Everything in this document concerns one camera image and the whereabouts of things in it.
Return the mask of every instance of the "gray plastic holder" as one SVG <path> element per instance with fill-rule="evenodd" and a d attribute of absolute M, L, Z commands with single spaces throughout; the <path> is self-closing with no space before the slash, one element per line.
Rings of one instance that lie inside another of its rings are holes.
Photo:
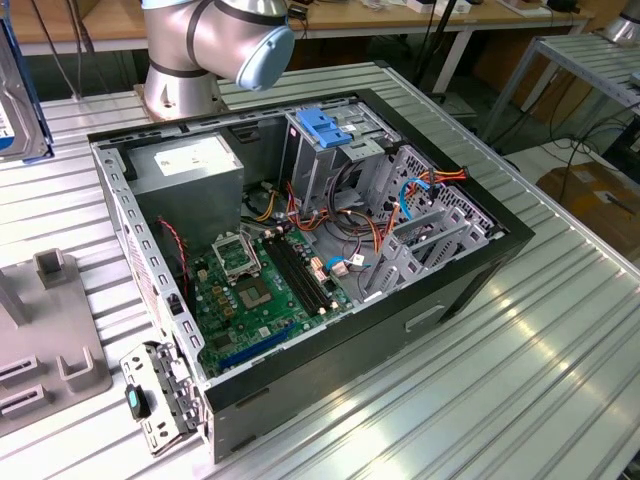
<path fill-rule="evenodd" d="M 0 271 L 0 437 L 112 384 L 75 258 Z"/>

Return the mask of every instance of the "label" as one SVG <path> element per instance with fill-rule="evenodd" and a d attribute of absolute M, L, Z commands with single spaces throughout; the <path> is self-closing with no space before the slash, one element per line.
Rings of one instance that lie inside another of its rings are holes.
<path fill-rule="evenodd" d="M 0 102 L 0 150 L 11 145 L 14 138 L 15 132 L 11 127 L 11 123 L 9 123 L 7 112 L 4 110 L 2 103 Z"/>
<path fill-rule="evenodd" d="M 612 198 L 614 200 L 616 199 L 616 197 L 611 192 L 608 192 L 606 190 L 593 193 L 595 193 L 596 197 L 598 197 L 602 203 L 611 203 Z"/>
<path fill-rule="evenodd" d="M 591 183 L 596 181 L 596 177 L 586 170 L 574 170 L 572 172 L 582 183 Z"/>
<path fill-rule="evenodd" d="M 187 147 L 158 152 L 156 163 L 165 177 L 198 168 L 217 174 L 236 168 L 233 153 L 227 151 L 217 137 L 210 137 Z"/>

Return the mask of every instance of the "yellow wire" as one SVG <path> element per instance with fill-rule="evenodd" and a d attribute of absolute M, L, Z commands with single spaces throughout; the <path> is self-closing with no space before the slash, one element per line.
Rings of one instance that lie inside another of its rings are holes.
<path fill-rule="evenodd" d="M 257 222 L 264 222 L 267 218 L 271 216 L 271 214 L 273 213 L 273 206 L 275 204 L 275 199 L 276 199 L 276 192 L 271 192 L 271 198 L 269 199 L 269 206 L 267 207 L 267 210 L 262 215 L 256 218 Z"/>

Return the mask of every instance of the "cable connector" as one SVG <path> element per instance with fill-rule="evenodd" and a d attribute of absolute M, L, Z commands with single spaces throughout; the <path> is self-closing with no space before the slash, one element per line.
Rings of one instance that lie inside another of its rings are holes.
<path fill-rule="evenodd" d="M 260 182 L 260 186 L 262 188 L 264 188 L 267 192 L 272 193 L 273 190 L 273 184 L 269 183 L 269 182 L 265 182 L 264 180 L 262 182 Z"/>
<path fill-rule="evenodd" d="M 433 168 L 429 168 L 429 184 L 436 184 L 436 172 Z M 436 197 L 438 196 L 438 190 L 436 188 L 430 188 L 427 194 L 429 195 L 429 200 L 433 203 L 436 201 Z"/>

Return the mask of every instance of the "desk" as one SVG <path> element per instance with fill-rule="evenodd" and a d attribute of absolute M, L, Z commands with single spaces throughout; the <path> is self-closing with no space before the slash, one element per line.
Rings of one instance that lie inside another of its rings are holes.
<path fill-rule="evenodd" d="M 538 28 L 572 26 L 570 33 L 580 33 L 591 15 L 555 12 L 553 21 L 547 18 L 527 18 L 512 12 L 495 0 L 485 0 L 482 5 L 471 7 L 464 15 L 452 15 L 445 31 L 458 32 L 447 61 L 434 87 L 434 92 L 446 91 L 449 81 L 476 30 Z M 309 8 L 307 37 L 335 38 L 354 36 L 424 33 L 429 15 L 421 15 L 406 7 L 392 6 L 383 11 L 373 11 L 350 0 L 346 4 L 316 3 Z M 25 55 L 46 55 L 49 47 L 44 35 L 32 16 L 16 15 L 14 28 Z M 433 28 L 439 23 L 434 15 Z M 98 51 L 137 50 L 147 48 L 144 17 L 137 0 L 102 0 L 85 18 L 85 24 L 95 41 Z M 297 38 L 303 35 L 300 21 L 292 20 L 291 27 Z M 47 28 L 61 53 L 75 52 L 73 32 L 68 23 L 47 22 Z"/>
<path fill-rule="evenodd" d="M 56 157 L 0 164 L 0 267 L 78 258 L 114 386 L 0 438 L 0 471 L 164 480 L 608 478 L 640 446 L 640 272 L 397 73 L 372 63 L 221 82 L 231 109 L 372 88 L 536 235 L 464 311 L 219 465 L 199 437 L 149 455 L 119 358 L 154 337 L 86 134 L 148 122 L 119 93 L 44 104 Z M 20 240 L 2 245 L 2 233 Z"/>

